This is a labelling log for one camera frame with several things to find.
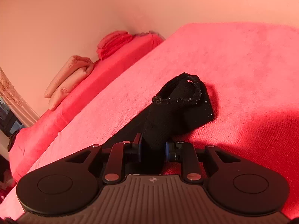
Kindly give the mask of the red far bed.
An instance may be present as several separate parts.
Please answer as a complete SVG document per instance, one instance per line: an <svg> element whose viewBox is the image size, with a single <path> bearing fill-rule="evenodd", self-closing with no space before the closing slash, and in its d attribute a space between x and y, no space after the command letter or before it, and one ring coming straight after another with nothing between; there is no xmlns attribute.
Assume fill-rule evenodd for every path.
<svg viewBox="0 0 299 224"><path fill-rule="evenodd" d="M14 181L19 181L39 157L86 105L103 89L163 42L158 34L149 32L133 35L131 42L122 46L105 60L98 60L91 74L84 79L54 110L47 110L31 127L16 135L10 150L10 170Z"/></svg>

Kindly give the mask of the black pants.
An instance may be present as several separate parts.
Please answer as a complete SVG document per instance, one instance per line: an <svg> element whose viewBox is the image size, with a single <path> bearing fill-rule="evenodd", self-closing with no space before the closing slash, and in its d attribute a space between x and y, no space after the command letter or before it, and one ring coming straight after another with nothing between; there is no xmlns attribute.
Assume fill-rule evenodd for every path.
<svg viewBox="0 0 299 224"><path fill-rule="evenodd" d="M182 73L168 81L152 102L111 136L102 146L111 148L142 134L141 174L162 172L166 143L214 120L205 84L196 75Z"/></svg>

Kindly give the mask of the beige folded quilt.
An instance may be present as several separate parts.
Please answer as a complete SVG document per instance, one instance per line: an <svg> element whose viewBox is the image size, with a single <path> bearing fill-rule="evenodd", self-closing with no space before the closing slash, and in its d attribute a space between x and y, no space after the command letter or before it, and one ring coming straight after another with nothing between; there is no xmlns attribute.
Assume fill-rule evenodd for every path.
<svg viewBox="0 0 299 224"><path fill-rule="evenodd" d="M59 104L92 72L94 63L88 57L71 56L48 85L44 98L49 100L49 110Z"/></svg>

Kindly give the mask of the dark window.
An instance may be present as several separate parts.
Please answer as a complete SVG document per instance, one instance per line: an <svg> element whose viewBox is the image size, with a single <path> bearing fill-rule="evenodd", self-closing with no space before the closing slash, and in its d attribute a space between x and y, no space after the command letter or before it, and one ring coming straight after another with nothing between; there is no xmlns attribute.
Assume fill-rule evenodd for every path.
<svg viewBox="0 0 299 224"><path fill-rule="evenodd" d="M0 99L1 131L10 137L15 131L25 128L25 125L16 117L9 106Z"/></svg>

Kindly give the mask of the pink near bed blanket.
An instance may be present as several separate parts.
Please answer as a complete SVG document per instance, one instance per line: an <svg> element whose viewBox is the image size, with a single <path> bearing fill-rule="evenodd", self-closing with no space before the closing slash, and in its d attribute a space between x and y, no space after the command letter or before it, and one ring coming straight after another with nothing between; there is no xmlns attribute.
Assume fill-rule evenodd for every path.
<svg viewBox="0 0 299 224"><path fill-rule="evenodd" d="M289 185L280 211L245 216L225 210L202 186L185 183L181 164L165 156L159 174L141 174L141 158L127 163L121 183L106 185L86 208L68 215L26 212L16 186L1 204L1 223L298 223L298 30L285 26L180 28L102 90L26 174L102 146L182 73L205 84L214 120L167 143L216 145L279 173Z"/></svg>

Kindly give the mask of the beige patterned curtain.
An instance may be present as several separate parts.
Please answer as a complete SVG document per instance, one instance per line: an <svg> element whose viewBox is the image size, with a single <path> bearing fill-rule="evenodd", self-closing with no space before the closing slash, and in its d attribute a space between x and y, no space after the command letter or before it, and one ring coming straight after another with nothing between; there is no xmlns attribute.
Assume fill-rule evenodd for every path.
<svg viewBox="0 0 299 224"><path fill-rule="evenodd" d="M0 74L0 82L1 98L26 127L33 126L40 119L40 117L15 90L2 69Z"/></svg>

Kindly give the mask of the red folded blanket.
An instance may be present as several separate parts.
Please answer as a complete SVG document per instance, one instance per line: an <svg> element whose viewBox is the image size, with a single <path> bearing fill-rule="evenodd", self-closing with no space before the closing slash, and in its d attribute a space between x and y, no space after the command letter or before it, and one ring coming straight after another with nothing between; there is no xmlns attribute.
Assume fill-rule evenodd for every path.
<svg viewBox="0 0 299 224"><path fill-rule="evenodd" d="M126 31L115 31L106 35L97 45L97 54L100 60L105 60L125 44L131 42L134 36Z"/></svg>

